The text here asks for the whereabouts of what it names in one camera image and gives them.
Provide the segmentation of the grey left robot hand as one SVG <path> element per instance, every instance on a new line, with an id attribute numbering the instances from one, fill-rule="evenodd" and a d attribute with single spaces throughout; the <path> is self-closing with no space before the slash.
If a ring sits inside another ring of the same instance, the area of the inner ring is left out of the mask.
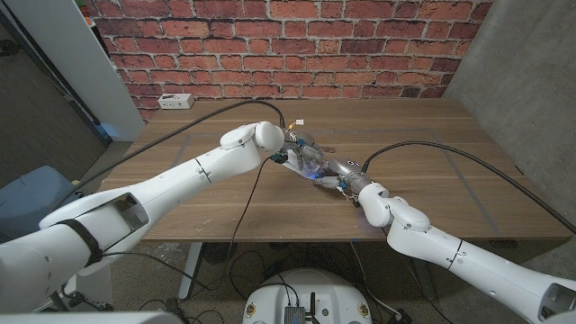
<path id="1" fill-rule="evenodd" d="M 324 164 L 322 149 L 307 132 L 288 130 L 281 152 L 287 154 L 283 165 L 304 177 L 310 177 Z"/>

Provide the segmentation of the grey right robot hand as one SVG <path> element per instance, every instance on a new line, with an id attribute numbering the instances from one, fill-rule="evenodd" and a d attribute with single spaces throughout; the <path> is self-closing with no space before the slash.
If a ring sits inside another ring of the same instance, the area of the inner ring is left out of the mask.
<path id="1" fill-rule="evenodd" d="M 342 157 L 330 158 L 314 176 L 315 185 L 350 195 L 360 194 L 371 182 L 357 162 Z"/>

